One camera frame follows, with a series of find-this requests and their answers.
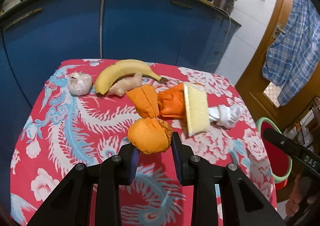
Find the banana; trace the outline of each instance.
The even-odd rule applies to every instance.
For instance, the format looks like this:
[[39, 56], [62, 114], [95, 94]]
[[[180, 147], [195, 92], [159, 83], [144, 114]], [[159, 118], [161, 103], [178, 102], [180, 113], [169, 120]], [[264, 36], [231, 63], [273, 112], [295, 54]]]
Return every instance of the banana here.
[[105, 94], [119, 78], [135, 73], [142, 73], [142, 75], [149, 76], [160, 82], [168, 81], [166, 78], [154, 73], [147, 63], [135, 59], [126, 59], [110, 65], [99, 74], [94, 84], [95, 92]]

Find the cabinet door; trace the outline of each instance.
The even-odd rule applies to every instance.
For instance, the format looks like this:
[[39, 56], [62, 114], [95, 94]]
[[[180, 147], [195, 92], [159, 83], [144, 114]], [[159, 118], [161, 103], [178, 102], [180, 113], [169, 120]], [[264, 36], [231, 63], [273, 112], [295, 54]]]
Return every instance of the cabinet door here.
[[223, 19], [222, 25], [220, 26], [216, 42], [229, 44], [233, 34], [236, 32], [236, 25], [229, 22], [229, 19]]
[[201, 70], [220, 24], [221, 18], [213, 11], [196, 8], [176, 65]]
[[191, 10], [179, 0], [105, 0], [103, 58], [174, 65]]
[[205, 64], [202, 68], [202, 71], [204, 72], [209, 72], [209, 73], [214, 73], [220, 63], [213, 63], [213, 64]]
[[41, 0], [3, 24], [13, 72], [31, 105], [46, 80], [68, 59], [100, 58], [101, 0]]
[[31, 112], [9, 64], [0, 30], [0, 203], [10, 212], [10, 162], [20, 132]]
[[206, 64], [220, 63], [220, 60], [222, 59], [225, 51], [227, 50], [227, 47], [228, 47], [227, 44], [215, 42], [212, 48], [210, 49], [210, 52], [204, 64], [206, 65]]

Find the blue plaid cloth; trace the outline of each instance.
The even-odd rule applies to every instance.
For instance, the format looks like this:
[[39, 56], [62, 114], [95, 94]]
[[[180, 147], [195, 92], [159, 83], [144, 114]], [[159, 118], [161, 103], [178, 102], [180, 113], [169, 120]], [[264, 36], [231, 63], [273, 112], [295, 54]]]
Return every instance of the blue plaid cloth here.
[[320, 16], [310, 0], [293, 0], [288, 22], [270, 45], [263, 76], [282, 88], [279, 104], [287, 104], [309, 81], [320, 60]]

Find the garlic bulb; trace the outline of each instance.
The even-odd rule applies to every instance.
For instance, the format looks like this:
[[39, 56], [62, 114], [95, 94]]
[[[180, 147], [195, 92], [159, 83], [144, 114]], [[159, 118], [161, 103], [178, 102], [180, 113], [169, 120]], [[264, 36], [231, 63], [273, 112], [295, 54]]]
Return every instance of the garlic bulb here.
[[86, 73], [72, 73], [69, 76], [68, 89], [71, 94], [84, 95], [90, 92], [92, 78]]

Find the table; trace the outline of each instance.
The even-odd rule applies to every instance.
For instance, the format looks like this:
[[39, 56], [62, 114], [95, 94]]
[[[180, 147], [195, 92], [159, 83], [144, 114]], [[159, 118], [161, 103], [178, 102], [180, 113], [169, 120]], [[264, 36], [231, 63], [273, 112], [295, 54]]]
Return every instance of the table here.
[[[134, 104], [124, 96], [97, 97], [94, 88], [86, 96], [72, 96], [67, 75], [84, 72], [97, 75], [115, 60], [76, 59], [64, 61], [46, 82], [16, 144], [11, 162], [12, 217], [26, 225], [54, 187], [78, 162], [101, 163], [128, 143], [127, 131], [139, 116]], [[207, 133], [188, 138], [186, 126], [167, 120], [184, 144], [212, 164], [234, 162], [276, 207], [276, 193], [270, 163], [255, 123], [228, 79], [183, 67], [149, 63], [153, 71], [166, 77], [165, 85], [143, 78], [157, 92], [181, 81], [201, 83], [209, 106], [241, 105], [243, 113], [236, 126], [224, 130], [212, 125]], [[141, 154], [135, 181], [120, 187], [124, 225], [186, 225], [191, 222], [193, 187], [181, 187], [172, 152]], [[217, 192], [220, 225], [222, 209]]]

